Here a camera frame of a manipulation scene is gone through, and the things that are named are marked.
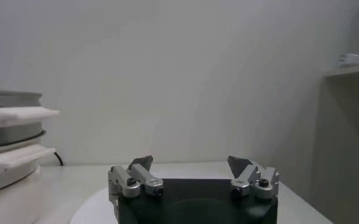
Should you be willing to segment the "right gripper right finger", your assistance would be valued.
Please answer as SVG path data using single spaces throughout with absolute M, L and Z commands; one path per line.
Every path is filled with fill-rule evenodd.
M 274 167 L 263 171 L 248 159 L 228 156 L 227 162 L 234 179 L 230 180 L 231 196 L 234 198 L 254 194 L 256 198 L 271 200 L 279 194 L 280 174 Z

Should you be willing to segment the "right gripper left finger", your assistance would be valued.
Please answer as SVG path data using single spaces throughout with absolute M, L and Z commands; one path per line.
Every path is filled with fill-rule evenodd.
M 153 160 L 153 156 L 148 155 L 135 158 L 126 169 L 112 166 L 107 174 L 109 201 L 114 203 L 120 197 L 137 198 L 142 192 L 152 197 L 163 197 L 163 180 L 150 173 Z

